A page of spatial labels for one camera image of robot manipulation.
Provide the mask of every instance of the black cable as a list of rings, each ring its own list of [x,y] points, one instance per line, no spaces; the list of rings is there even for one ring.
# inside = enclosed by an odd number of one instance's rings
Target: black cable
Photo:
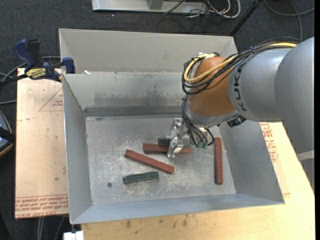
[[[215,137],[212,134],[212,132],[209,130],[209,128],[206,128],[206,131],[209,133],[209,135],[211,136],[211,142],[208,144],[208,146],[212,145],[215,142]]]
[[[311,13],[312,11],[315,10],[315,7],[312,7],[311,9],[309,10],[306,10],[306,11],[302,11],[302,12],[296,12],[296,13],[282,13],[280,11],[277,11],[273,8],[270,7],[270,5],[267,4],[267,1],[266,0],[263,0],[265,6],[271,10],[272,12],[274,12],[275,14],[279,14],[279,15],[282,15],[282,16],[289,16],[289,17],[294,17],[294,16],[300,16],[300,15],[305,15],[305,14],[308,14],[308,13]]]
[[[66,218],[66,217],[63,216],[63,218],[62,218],[62,220],[61,220],[61,222],[60,222],[60,224],[59,224],[59,226],[58,226],[58,229],[56,230],[56,233],[55,233],[55,236],[54,236],[54,239],[53,239],[53,240],[57,240],[57,237],[58,237],[58,235],[59,235],[59,233],[60,233],[60,229],[61,229],[61,226],[62,226],[65,218]]]
[[[292,6],[293,10],[295,11],[296,13],[296,17],[298,19],[298,22],[299,22],[299,29],[300,29],[300,35],[299,35],[299,39],[300,41],[302,42],[302,37],[303,37],[303,29],[302,29],[302,22],[301,22],[301,18],[300,18],[300,14],[298,13],[296,7],[294,6],[294,4],[290,1],[288,1],[288,3]]]
[[[193,59],[192,59],[192,60],[190,60],[190,61],[188,61],[187,63],[184,64],[184,71],[183,71],[183,74],[182,74],[182,77],[181,77],[182,89],[187,95],[195,95],[195,94],[198,94],[198,93],[203,92],[205,90],[214,88],[224,78],[226,78],[231,71],[226,76],[224,76],[218,83],[216,83],[214,86],[209,87],[209,85],[212,83],[212,81],[214,79],[219,77],[221,74],[226,72],[231,67],[234,67],[236,65],[239,66],[241,63],[243,64],[249,58],[249,56],[251,56],[253,54],[258,54],[258,53],[261,53],[263,51],[270,50],[270,49],[288,48],[287,45],[280,45],[280,44],[277,45],[277,43],[281,43],[281,42],[297,44],[297,40],[295,38],[291,38],[291,37],[274,38],[274,39],[271,39],[271,40],[266,40],[266,41],[258,44],[255,47],[251,47],[250,49],[235,55],[235,57],[226,66],[221,68],[213,76],[210,76],[210,74],[209,74],[207,76],[202,77],[197,82],[189,83],[189,82],[185,81],[184,74],[186,72],[186,69],[187,69],[188,65],[193,61]],[[192,74],[193,66],[189,70],[188,77],[190,77],[190,75]]]
[[[183,2],[185,2],[186,0],[181,0],[180,2],[178,2],[173,8],[171,8],[170,10],[168,10],[167,12],[165,12],[163,15],[166,14],[170,14],[172,13],[175,9],[177,9]]]

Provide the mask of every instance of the blue clamp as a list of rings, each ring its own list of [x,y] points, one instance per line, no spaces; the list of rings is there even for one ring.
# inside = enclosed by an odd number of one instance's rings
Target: blue clamp
[[[40,79],[48,79],[57,82],[61,82],[61,74],[55,71],[54,68],[50,66],[48,62],[44,62],[42,66],[36,62],[33,58],[32,54],[28,50],[28,41],[27,39],[22,39],[18,41],[14,47],[13,51],[16,56],[26,63],[26,67],[24,69],[24,74],[32,80],[40,80]],[[74,61],[70,57],[65,57],[62,60],[62,64],[64,66],[63,73],[74,74],[76,72]]]

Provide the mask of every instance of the gray bin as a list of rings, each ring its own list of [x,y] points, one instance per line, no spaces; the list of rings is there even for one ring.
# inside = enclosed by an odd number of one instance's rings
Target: gray bin
[[[158,180],[125,185],[123,177],[156,171],[124,158],[143,154],[180,116],[183,64],[199,52],[229,56],[233,38],[186,34],[60,29],[61,57],[75,61],[63,76],[63,108],[72,224],[283,204],[260,124],[211,130],[223,142],[222,185],[213,149],[168,158]]]

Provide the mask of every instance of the metal stand base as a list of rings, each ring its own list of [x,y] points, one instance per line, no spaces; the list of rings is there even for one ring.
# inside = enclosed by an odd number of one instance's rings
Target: metal stand base
[[[148,0],[92,0],[93,11],[127,11],[165,13],[177,5],[177,1],[163,1],[160,9],[150,9]],[[202,2],[183,2],[173,13],[198,14],[206,11],[207,6]]]

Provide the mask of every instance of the wooden block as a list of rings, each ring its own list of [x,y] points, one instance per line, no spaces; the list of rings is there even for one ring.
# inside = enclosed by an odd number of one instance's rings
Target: wooden block
[[[158,144],[153,143],[143,143],[143,151],[145,153],[167,153],[169,151],[169,146],[162,146]],[[192,147],[187,146],[183,147],[180,152],[180,154],[190,154],[192,153]]]
[[[144,164],[146,166],[150,166],[152,168],[158,169],[158,170],[165,172],[167,174],[172,174],[175,170],[175,168],[169,164],[166,164],[164,162],[160,162],[160,161],[155,160],[155,159],[148,157],[146,155],[134,152],[130,149],[127,149],[125,151],[124,157],[129,158],[134,161],[137,161],[137,162]]]
[[[224,183],[222,141],[219,137],[214,139],[214,180],[217,185],[222,185]]]

